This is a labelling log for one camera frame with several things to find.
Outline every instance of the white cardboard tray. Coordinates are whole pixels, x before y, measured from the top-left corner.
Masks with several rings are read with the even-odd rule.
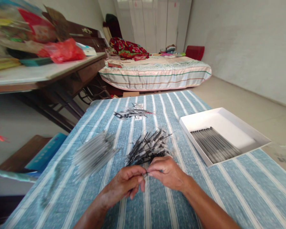
[[[261,148],[271,142],[269,138],[225,108],[216,108],[187,115],[181,117],[179,122],[208,167],[214,164],[195,141],[190,133],[192,131],[213,127],[231,144],[236,146],[242,154]]]

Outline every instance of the white wardrobe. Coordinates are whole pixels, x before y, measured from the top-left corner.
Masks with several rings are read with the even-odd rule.
[[[114,0],[123,39],[158,53],[169,45],[184,51],[192,0]]]

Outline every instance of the striped bedsheet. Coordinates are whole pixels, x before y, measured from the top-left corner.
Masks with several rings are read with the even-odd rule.
[[[108,62],[122,68],[108,67]],[[106,60],[102,79],[127,91],[155,91],[194,87],[209,79],[211,67],[188,57],[151,56],[146,60]]]
[[[113,116],[113,111],[132,102],[156,115],[125,121]],[[208,168],[183,133],[180,117],[208,109],[191,91],[94,101],[4,228],[72,228],[125,166],[131,143],[159,127],[172,133],[168,146],[175,149],[182,170],[242,228],[286,228],[286,171],[260,149]],[[114,148],[121,150],[97,174],[78,181],[73,154],[103,130],[114,136]],[[147,177],[145,193],[117,203],[103,228],[201,228],[201,224],[180,192]]]

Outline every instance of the pile of pen refills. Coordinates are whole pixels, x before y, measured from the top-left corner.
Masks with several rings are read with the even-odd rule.
[[[120,119],[131,118],[132,116],[138,116],[138,115],[144,115],[146,117],[146,115],[153,114],[153,112],[150,112],[148,110],[140,109],[137,103],[133,104],[132,107],[124,107],[121,109],[123,109],[123,111],[114,112],[114,116]]]
[[[73,163],[78,166],[78,179],[98,172],[118,151],[112,148],[113,137],[101,132],[78,148]]]
[[[157,130],[153,134],[146,133],[145,136],[141,135],[127,155],[126,166],[151,162],[155,157],[159,156],[173,156],[174,153],[167,147],[170,135],[162,129]]]
[[[193,131],[191,134],[213,164],[242,154],[213,127]]]

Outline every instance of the hand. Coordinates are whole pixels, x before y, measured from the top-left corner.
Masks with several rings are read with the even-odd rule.
[[[170,189],[183,191],[188,175],[185,174],[170,156],[155,157],[147,169],[148,175],[158,179]]]
[[[104,208],[109,209],[123,197],[132,200],[139,190],[145,191],[145,180],[142,174],[146,170],[138,165],[122,168],[112,181],[100,192],[101,202]]]

